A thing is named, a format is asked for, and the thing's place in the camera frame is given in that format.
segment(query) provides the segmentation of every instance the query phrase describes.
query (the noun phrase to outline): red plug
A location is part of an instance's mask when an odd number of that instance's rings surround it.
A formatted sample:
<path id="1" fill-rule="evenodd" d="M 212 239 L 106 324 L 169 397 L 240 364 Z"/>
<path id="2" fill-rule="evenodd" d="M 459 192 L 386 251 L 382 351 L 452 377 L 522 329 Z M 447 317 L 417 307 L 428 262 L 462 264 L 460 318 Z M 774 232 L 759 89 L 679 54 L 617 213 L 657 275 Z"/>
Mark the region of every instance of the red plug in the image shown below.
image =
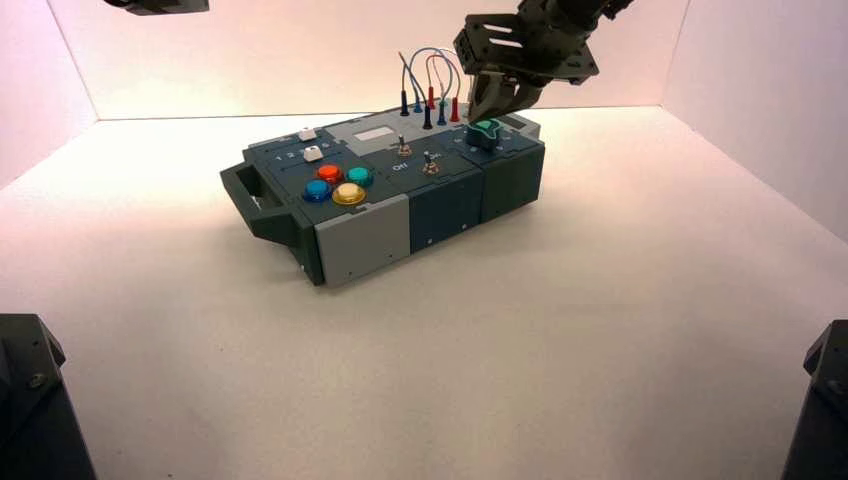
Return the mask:
<path id="1" fill-rule="evenodd" d="M 459 99 L 453 97 L 453 102 L 451 103 L 451 122 L 459 121 Z"/>

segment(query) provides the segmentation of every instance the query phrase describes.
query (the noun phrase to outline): yellow button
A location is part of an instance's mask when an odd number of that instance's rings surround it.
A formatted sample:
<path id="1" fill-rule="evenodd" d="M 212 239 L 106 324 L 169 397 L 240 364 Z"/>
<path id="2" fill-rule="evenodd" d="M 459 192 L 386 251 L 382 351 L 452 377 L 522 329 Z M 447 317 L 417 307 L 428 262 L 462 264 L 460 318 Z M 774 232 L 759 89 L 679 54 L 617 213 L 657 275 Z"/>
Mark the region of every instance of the yellow button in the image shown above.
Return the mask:
<path id="1" fill-rule="evenodd" d="M 365 200 L 365 190 L 355 183 L 343 183 L 333 192 L 333 201 L 339 205 L 356 205 Z"/>

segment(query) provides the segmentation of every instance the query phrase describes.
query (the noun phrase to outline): blue button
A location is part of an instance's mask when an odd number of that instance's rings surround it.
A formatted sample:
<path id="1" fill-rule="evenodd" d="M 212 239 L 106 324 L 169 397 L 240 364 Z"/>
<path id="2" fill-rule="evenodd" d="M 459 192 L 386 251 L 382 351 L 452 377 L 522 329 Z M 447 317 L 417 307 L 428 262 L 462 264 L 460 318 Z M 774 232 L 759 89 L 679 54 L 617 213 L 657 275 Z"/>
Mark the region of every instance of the blue button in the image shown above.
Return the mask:
<path id="1" fill-rule="evenodd" d="M 330 198 L 333 193 L 330 184 L 324 180 L 312 180 L 306 184 L 306 190 L 303 192 L 303 198 L 307 202 L 323 202 Z"/>
<path id="2" fill-rule="evenodd" d="M 371 181 L 373 180 L 371 172 L 369 172 L 367 168 L 363 167 L 351 168 L 347 172 L 347 179 L 360 187 L 367 187 L 368 185 L 371 185 Z"/>

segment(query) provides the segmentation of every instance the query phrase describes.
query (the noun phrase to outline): black camera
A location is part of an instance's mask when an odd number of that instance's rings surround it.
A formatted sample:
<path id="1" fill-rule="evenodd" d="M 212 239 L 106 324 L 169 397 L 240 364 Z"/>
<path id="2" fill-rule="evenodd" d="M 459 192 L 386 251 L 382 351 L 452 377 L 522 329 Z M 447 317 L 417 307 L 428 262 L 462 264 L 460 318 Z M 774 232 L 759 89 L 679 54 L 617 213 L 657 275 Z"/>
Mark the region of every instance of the black camera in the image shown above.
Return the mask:
<path id="1" fill-rule="evenodd" d="M 104 0 L 135 15 L 208 12 L 209 0 Z"/>

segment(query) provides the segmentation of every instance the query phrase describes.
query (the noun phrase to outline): display screen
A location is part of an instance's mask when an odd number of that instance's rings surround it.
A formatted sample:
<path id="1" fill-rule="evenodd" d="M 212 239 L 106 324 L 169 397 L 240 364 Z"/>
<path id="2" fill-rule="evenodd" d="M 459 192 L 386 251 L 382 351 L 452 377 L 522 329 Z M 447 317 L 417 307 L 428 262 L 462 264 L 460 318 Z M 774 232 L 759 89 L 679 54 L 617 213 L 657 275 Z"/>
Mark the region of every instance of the display screen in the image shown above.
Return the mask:
<path id="1" fill-rule="evenodd" d="M 380 128 L 375 128 L 373 130 L 368 130 L 368 131 L 365 131 L 365 132 L 362 132 L 362 133 L 357 133 L 356 135 L 354 135 L 354 137 L 358 138 L 359 140 L 361 140 L 363 142 L 367 142 L 368 140 L 374 140 L 375 138 L 380 138 L 382 136 L 390 135 L 392 133 L 395 133 L 395 131 L 392 130 L 391 128 L 380 127 Z"/>
<path id="2" fill-rule="evenodd" d="M 498 120 L 501 123 L 505 123 L 505 124 L 509 125 L 510 127 L 516 129 L 516 130 L 521 130 L 522 128 L 527 126 L 527 124 L 521 123 L 518 120 L 516 120 L 515 118 L 507 116 L 507 115 L 504 115 L 503 117 L 498 117 Z"/>

